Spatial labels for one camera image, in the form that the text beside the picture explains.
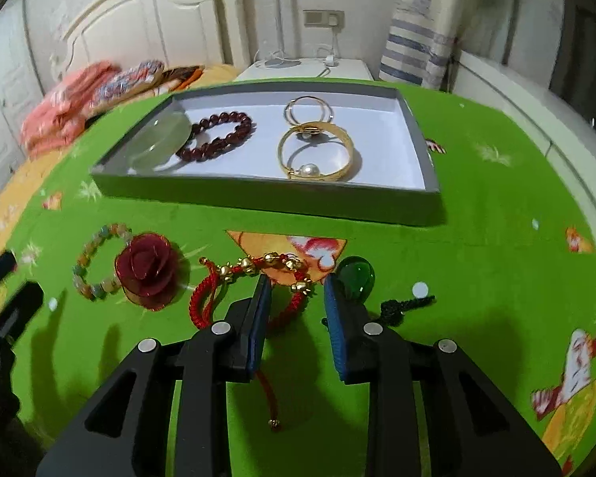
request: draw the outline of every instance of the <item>black knot cord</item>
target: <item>black knot cord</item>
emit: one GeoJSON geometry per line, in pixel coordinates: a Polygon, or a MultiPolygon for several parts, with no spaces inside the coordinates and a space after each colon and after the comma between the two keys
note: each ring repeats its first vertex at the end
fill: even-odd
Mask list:
{"type": "MultiPolygon", "coordinates": [[[[399,326],[404,320],[404,313],[422,308],[435,302],[434,296],[426,296],[426,298],[407,299],[406,301],[397,301],[396,299],[389,299],[381,304],[381,314],[375,319],[375,322],[384,324],[385,326],[399,326]]],[[[322,319],[322,324],[329,328],[329,323],[326,317],[322,319]]]]}

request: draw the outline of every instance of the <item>wall socket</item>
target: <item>wall socket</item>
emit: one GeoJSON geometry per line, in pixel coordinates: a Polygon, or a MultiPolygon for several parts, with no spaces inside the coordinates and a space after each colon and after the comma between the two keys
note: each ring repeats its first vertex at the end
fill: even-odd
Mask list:
{"type": "Polygon", "coordinates": [[[302,11],[305,27],[337,28],[344,26],[343,10],[310,10],[302,11]]]}

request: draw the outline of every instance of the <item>red bead bracelet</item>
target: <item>red bead bracelet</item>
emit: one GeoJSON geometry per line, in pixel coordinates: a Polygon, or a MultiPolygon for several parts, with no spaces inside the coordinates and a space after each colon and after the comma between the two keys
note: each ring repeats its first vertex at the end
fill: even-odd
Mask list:
{"type": "Polygon", "coordinates": [[[193,149],[182,147],[176,151],[176,155],[183,161],[205,161],[216,157],[230,147],[240,145],[251,132],[251,118],[246,113],[238,111],[232,111],[231,113],[223,112],[219,115],[213,114],[209,118],[204,118],[197,123],[193,123],[192,131],[187,141],[192,140],[207,129],[227,122],[238,122],[238,125],[225,138],[214,138],[212,141],[194,147],[193,149]]]}
{"type": "MultiPolygon", "coordinates": [[[[293,292],[291,301],[280,314],[267,322],[268,335],[273,334],[274,330],[278,330],[289,324],[298,315],[303,307],[305,298],[311,293],[313,281],[311,281],[309,275],[305,272],[306,264],[293,254],[271,252],[259,258],[247,256],[240,258],[238,264],[235,266],[227,264],[222,267],[217,267],[214,262],[207,258],[200,258],[198,261],[210,271],[210,274],[201,281],[190,298],[190,319],[192,319],[194,326],[199,330],[207,328],[213,323],[212,312],[216,305],[214,300],[218,285],[220,283],[233,283],[237,277],[242,275],[255,275],[261,269],[269,267],[284,267],[295,275],[296,283],[291,286],[291,291],[293,292]],[[203,307],[202,303],[208,295],[210,295],[210,300],[203,307]]],[[[260,369],[256,372],[256,376],[267,396],[270,415],[269,426],[273,430],[278,430],[280,428],[280,421],[278,421],[278,400],[276,399],[274,390],[260,369]]]]}

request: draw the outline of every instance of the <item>green glass marble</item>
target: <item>green glass marble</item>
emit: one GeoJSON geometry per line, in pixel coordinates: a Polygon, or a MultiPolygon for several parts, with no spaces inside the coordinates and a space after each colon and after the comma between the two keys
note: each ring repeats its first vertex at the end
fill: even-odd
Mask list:
{"type": "Polygon", "coordinates": [[[375,271],[369,261],[360,256],[347,256],[335,273],[344,284],[346,298],[364,304],[375,285],[375,271]]]}

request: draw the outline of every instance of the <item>red rose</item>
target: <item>red rose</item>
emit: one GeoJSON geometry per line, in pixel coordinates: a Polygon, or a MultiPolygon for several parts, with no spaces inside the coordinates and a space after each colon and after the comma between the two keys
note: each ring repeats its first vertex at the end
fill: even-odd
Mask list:
{"type": "Polygon", "coordinates": [[[169,241],[141,233],[115,259],[116,275],[127,298],[149,310],[160,310],[176,294],[178,260],[169,241]]]}

